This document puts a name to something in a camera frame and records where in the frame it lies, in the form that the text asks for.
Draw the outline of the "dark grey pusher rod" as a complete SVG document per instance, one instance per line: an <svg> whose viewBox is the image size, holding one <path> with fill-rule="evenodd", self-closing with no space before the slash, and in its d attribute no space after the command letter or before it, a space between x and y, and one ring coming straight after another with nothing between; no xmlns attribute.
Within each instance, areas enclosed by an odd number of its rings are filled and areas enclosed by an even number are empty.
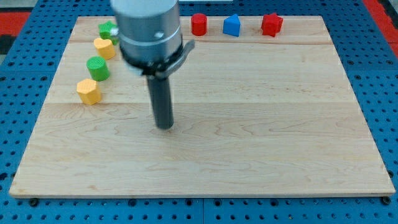
<svg viewBox="0 0 398 224"><path fill-rule="evenodd" d="M155 125L159 129L170 129L174 125L174 115L169 79L147 77L147 85L149 88Z"/></svg>

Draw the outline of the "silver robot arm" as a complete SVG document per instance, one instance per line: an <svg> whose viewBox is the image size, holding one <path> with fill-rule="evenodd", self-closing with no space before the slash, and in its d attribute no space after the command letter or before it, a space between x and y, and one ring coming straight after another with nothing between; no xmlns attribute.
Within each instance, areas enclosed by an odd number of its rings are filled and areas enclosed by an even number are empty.
<svg viewBox="0 0 398 224"><path fill-rule="evenodd" d="M183 53L177 0L111 0L123 59L147 78L155 124L174 125L169 76L166 72Z"/></svg>

